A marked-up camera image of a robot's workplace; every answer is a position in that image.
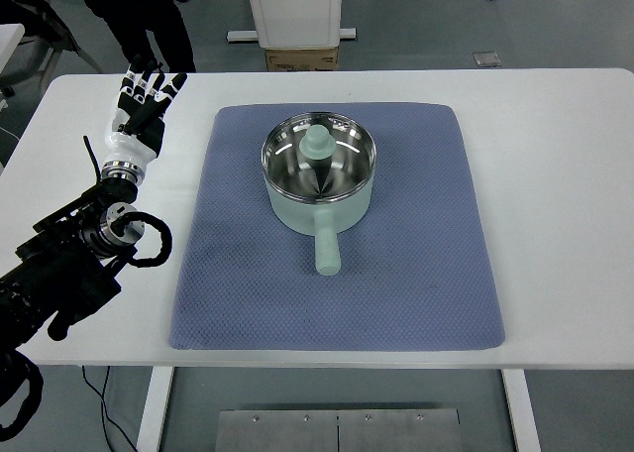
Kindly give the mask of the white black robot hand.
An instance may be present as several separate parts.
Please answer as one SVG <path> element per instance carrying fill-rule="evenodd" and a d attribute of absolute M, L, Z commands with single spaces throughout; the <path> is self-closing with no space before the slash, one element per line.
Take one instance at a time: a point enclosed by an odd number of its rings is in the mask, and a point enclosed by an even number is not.
<path fill-rule="evenodd" d="M 110 132 L 106 135 L 106 164 L 146 166 L 159 156 L 165 130 L 163 117 L 187 80 L 186 72 L 167 80 L 161 64 L 135 56 L 115 100 Z"/>

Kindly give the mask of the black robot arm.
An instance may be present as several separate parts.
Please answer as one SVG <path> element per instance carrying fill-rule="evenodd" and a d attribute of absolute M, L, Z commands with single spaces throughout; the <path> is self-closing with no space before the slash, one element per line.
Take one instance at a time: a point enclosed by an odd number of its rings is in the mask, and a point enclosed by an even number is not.
<path fill-rule="evenodd" d="M 100 177 L 77 199 L 34 227 L 36 236 L 16 250 L 21 263 L 1 279 L 1 401 L 29 386 L 14 421 L 1 438 L 18 435 L 42 400 L 39 368 L 18 347 L 43 326 L 55 341 L 71 325 L 98 311 L 121 290 L 115 276 L 126 266 L 155 267 L 169 254 L 136 258 L 137 240 L 150 215 L 132 208 L 138 184 L 130 175 Z"/>

